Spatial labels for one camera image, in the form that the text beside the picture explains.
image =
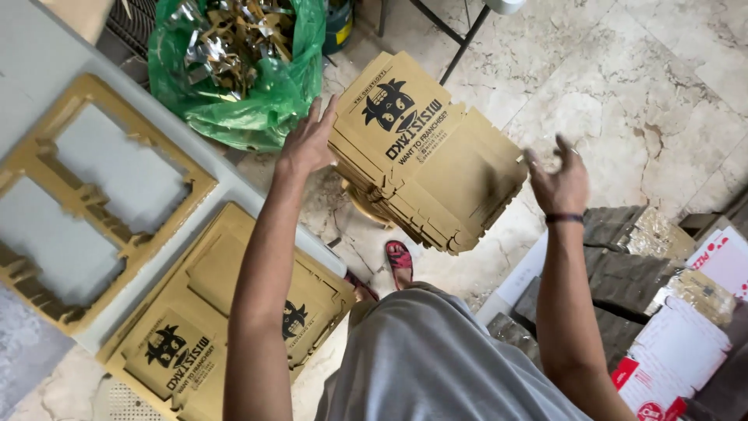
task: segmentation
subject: bracelet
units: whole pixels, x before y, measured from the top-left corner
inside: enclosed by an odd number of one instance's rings
[[[550,213],[545,216],[546,225],[554,222],[578,222],[584,224],[584,216],[578,213]]]

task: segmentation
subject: black metal grate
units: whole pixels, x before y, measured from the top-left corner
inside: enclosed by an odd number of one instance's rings
[[[114,0],[109,11],[106,28],[144,60],[148,59],[148,37],[153,32],[156,19],[156,0],[127,0],[132,19],[122,0]]]

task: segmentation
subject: white marble tile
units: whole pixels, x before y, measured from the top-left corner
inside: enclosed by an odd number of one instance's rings
[[[445,87],[453,100],[475,106],[494,126],[504,127],[613,3],[529,1],[513,15],[491,13]],[[461,2],[451,5],[451,14],[465,15],[459,14]]]
[[[688,213],[721,212],[748,187],[748,136],[686,205]]]
[[[8,421],[91,421],[92,399],[106,372],[76,345],[52,374],[21,402]]]
[[[748,124],[614,5],[505,131],[552,159],[564,133],[584,158],[590,206],[648,200],[674,217]]]
[[[735,111],[748,116],[748,2],[620,3]]]

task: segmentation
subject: cartoon mascot logo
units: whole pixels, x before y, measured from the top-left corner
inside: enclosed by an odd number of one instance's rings
[[[294,330],[304,326],[304,318],[309,314],[304,310],[305,307],[306,304],[302,304],[297,310],[293,303],[286,300],[286,308],[283,309],[283,340],[296,336]]]
[[[148,365],[153,360],[158,361],[165,369],[168,369],[172,362],[174,362],[173,368],[182,365],[185,357],[187,357],[187,350],[184,350],[178,356],[177,354],[187,345],[187,341],[174,333],[178,327],[167,324],[165,328],[156,331],[154,334],[156,340],[148,342],[148,351],[145,353],[145,356],[148,357]]]
[[[361,112],[367,117],[366,125],[369,125],[369,122],[376,118],[381,128],[388,132],[392,131],[395,121],[398,120],[401,121],[397,127],[397,133],[410,127],[416,116],[416,111],[414,110],[408,115],[405,115],[405,112],[414,106],[415,102],[413,98],[400,92],[400,88],[404,84],[405,81],[395,82],[395,79],[392,79],[385,84],[377,85],[377,88],[381,88],[381,91],[374,98],[367,97],[367,107]]]

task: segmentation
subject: flattened cardboard box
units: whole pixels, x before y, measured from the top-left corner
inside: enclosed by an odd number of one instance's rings
[[[229,203],[97,356],[170,420],[221,419],[228,315],[253,227]],[[354,302],[352,286],[297,250],[279,332],[292,381]]]
[[[126,131],[132,142],[155,148],[182,166],[183,182],[190,193],[156,232],[132,232],[118,215],[109,211],[107,192],[87,183],[58,159],[56,142],[86,107],[101,108]],[[194,209],[213,190],[216,181],[143,115],[91,74],[76,78],[49,111],[4,158],[0,166],[0,196],[21,178],[42,187],[60,206],[82,218],[120,251],[125,269],[89,306],[68,305],[45,287],[38,276],[33,255],[21,255],[0,239],[0,279],[34,307],[44,318],[67,335],[86,327],[132,280],[141,267],[174,235]]]
[[[340,98],[339,171],[415,241],[473,249],[519,192],[520,149],[409,55],[375,58]]]

